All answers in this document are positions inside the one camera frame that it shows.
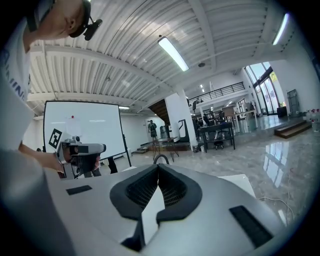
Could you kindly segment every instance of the white t-shirt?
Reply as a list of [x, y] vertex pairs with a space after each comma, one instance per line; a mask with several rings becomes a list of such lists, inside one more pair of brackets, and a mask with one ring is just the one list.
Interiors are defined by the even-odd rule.
[[23, 42], [26, 26], [27, 20], [24, 18], [0, 54], [0, 72], [6, 80], [5, 86], [9, 86], [24, 102], [28, 97], [30, 72], [30, 53], [26, 53]]

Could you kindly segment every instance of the fluorescent light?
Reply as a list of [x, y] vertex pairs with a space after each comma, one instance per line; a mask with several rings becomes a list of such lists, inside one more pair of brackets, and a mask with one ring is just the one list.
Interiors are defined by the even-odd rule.
[[171, 58], [179, 65], [182, 71], [187, 71], [189, 69], [188, 65], [181, 57], [176, 48], [172, 45], [172, 43], [165, 36], [162, 37], [158, 44], [171, 56]]
[[289, 13], [286, 13], [284, 15], [284, 17], [283, 17], [283, 20], [282, 20], [282, 23], [281, 23], [281, 27], [280, 27], [278, 33], [276, 34], [276, 37], [275, 37], [275, 39], [274, 39], [274, 41], [272, 43], [274, 46], [279, 42], [282, 34], [284, 33], [285, 28], [286, 28], [287, 23], [288, 23], [288, 19], [289, 19]]

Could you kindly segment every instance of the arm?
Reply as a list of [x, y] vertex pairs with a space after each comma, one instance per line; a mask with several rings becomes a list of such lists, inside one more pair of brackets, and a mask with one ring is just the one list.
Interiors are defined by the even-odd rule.
[[58, 172], [63, 172], [64, 168], [59, 163], [55, 153], [45, 153], [34, 151], [33, 149], [23, 145], [22, 143], [19, 146], [19, 151], [25, 155], [35, 158], [42, 167], [50, 168]]

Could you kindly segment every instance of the hand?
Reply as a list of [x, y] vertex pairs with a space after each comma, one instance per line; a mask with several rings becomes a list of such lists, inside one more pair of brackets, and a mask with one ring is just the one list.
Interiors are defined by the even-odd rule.
[[[75, 147], [75, 148], [74, 148], [74, 151], [75, 151], [76, 153], [78, 153], [78, 147]], [[71, 156], [71, 154], [70, 154], [70, 148], [69, 148], [69, 147], [65, 147], [65, 148], [63, 149], [63, 157], [64, 157], [64, 159], [65, 159], [68, 163], [71, 161], [72, 156]], [[99, 162], [100, 159], [101, 159], [100, 156], [97, 156], [97, 157], [96, 157], [93, 171], [96, 170], [96, 169], [98, 169], [98, 168], [100, 167], [100, 162]], [[59, 168], [58, 171], [63, 172], [63, 170], [64, 170], [63, 166], [62, 166], [60, 163], [59, 163], [59, 165], [61, 166], [61, 168]]]
[[[51, 168], [57, 170], [60, 173], [64, 173], [64, 167], [59, 162], [56, 153], [42, 153], [43, 156], [41, 157], [41, 165], [43, 167]], [[70, 149], [67, 147], [63, 150], [63, 157], [67, 162], [70, 162], [72, 157], [70, 155]], [[94, 164], [93, 171], [100, 167], [100, 156], [96, 157], [96, 162]]]

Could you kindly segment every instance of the whiteboard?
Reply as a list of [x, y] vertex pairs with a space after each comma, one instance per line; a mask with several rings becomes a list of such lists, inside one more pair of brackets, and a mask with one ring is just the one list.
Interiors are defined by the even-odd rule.
[[49, 153], [56, 151], [51, 146], [54, 129], [79, 136], [82, 143], [105, 144], [106, 151], [101, 153], [101, 160], [126, 152], [118, 105], [47, 101], [44, 108], [43, 140]]

